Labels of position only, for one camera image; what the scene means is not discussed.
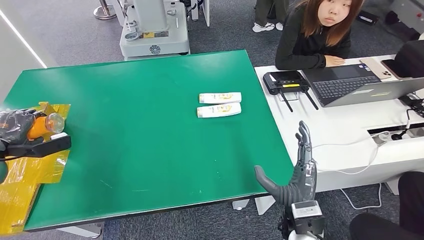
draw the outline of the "metal pole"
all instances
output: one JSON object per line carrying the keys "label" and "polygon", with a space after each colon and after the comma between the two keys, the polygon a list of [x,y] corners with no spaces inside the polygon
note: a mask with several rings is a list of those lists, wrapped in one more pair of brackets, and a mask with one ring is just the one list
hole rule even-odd
{"label": "metal pole", "polygon": [[99,0],[99,1],[100,1],[100,6],[97,7],[93,12],[95,18],[100,20],[108,20],[108,19],[113,19],[117,16],[113,4],[107,4],[106,0]]}

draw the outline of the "laptop keyboard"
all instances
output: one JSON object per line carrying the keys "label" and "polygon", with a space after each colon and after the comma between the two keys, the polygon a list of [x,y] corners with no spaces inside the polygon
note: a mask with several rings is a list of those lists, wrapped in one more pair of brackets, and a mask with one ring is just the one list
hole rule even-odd
{"label": "laptop keyboard", "polygon": [[339,98],[352,91],[362,87],[365,84],[380,83],[380,79],[375,76],[344,79],[344,80],[332,80],[332,81],[319,81],[314,82],[318,93],[322,98]]}

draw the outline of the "woman's hair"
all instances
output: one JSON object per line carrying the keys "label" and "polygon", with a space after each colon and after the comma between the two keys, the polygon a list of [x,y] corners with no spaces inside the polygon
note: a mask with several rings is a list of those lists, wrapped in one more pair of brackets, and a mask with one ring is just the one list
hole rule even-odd
{"label": "woman's hair", "polygon": [[[302,32],[304,33],[305,38],[311,36],[312,34],[318,33],[321,30],[321,23],[318,19],[318,8],[323,1],[327,0],[302,0],[297,5],[305,6],[302,24]],[[326,40],[327,46],[334,46],[338,44],[345,36],[353,21],[359,14],[363,1],[364,0],[352,0],[347,17],[343,21],[330,27]]]}

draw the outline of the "floor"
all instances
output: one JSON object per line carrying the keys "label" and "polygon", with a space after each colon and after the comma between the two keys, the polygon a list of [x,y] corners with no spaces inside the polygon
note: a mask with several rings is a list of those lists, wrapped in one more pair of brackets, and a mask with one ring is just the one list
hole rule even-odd
{"label": "floor", "polygon": [[[69,0],[64,5],[57,0],[13,0],[21,16],[38,36],[59,65],[81,65],[122,61],[119,48],[121,27],[116,19],[101,21],[93,17],[96,0]],[[253,66],[274,64],[274,56],[281,32],[277,30],[254,33],[255,0],[212,0],[211,26],[205,20],[189,22],[192,53],[206,53],[246,49]],[[408,38],[408,30],[401,23],[386,26],[384,15],[390,0],[369,0],[363,9],[381,17],[376,25],[355,22],[352,26],[350,57],[395,54]],[[356,207],[378,204],[378,184],[349,188],[346,193]],[[370,213],[397,222],[399,198],[383,186],[382,207]],[[340,190],[316,194],[326,216],[325,239],[348,239],[349,222],[364,210],[354,210]],[[104,240],[279,240],[277,224],[279,206],[272,206],[258,216],[254,201],[246,208],[233,210],[231,203],[195,207],[153,215],[106,221]],[[23,233],[0,240],[80,240],[58,230]]]}

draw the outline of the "green mat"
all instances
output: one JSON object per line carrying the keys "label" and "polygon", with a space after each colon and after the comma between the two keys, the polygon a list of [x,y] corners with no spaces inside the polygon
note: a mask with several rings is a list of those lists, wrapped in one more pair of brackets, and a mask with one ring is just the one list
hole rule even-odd
{"label": "green mat", "polygon": [[[200,93],[241,92],[241,114],[197,118]],[[4,101],[72,104],[60,183],[25,230],[263,193],[293,165],[244,50],[24,71]]]}

